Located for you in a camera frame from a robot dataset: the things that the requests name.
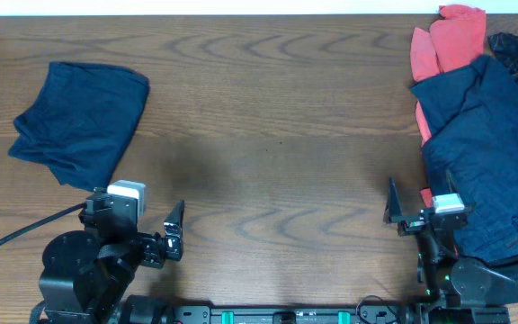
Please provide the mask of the navy blue shorts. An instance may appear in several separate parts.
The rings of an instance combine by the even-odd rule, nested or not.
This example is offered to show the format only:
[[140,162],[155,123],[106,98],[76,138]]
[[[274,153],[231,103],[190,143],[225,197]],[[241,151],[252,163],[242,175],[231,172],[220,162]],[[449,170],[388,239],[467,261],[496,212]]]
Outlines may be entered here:
[[42,164],[61,185],[105,187],[138,127],[150,90],[139,72],[54,61],[33,105],[17,116],[8,155]]

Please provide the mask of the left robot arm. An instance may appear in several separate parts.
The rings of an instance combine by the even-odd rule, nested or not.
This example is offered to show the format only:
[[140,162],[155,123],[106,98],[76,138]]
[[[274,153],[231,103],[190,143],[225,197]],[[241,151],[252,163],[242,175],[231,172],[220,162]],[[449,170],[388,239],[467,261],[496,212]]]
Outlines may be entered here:
[[164,232],[138,231],[131,199],[89,200],[79,214],[84,229],[54,238],[42,255],[43,300],[32,323],[174,323],[164,301],[125,292],[139,267],[160,269],[183,256],[184,201],[164,220]]

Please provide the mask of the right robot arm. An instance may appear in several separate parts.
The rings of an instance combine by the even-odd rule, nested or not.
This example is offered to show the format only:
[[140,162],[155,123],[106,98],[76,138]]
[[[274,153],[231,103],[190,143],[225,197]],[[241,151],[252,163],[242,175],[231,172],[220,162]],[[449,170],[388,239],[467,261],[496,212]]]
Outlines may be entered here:
[[384,217],[400,237],[413,236],[418,248],[417,282],[426,295],[391,313],[396,323],[508,323],[507,306],[518,303],[518,256],[488,263],[456,246],[454,232],[469,224],[476,204],[460,196],[447,176],[447,194],[404,214],[395,181],[388,180]]

